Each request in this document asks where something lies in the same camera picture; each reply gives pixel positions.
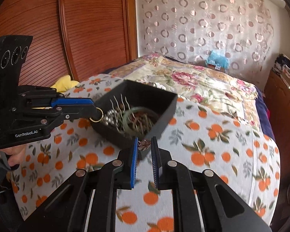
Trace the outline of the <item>operator left hand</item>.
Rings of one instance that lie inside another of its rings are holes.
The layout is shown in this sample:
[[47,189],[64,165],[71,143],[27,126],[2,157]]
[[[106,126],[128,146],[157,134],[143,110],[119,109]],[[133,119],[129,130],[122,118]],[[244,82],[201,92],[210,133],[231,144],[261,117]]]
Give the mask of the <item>operator left hand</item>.
[[9,166],[15,166],[21,164],[26,157],[26,148],[27,145],[20,145],[11,148],[1,149],[0,152],[3,152],[6,155],[10,156],[8,159]]

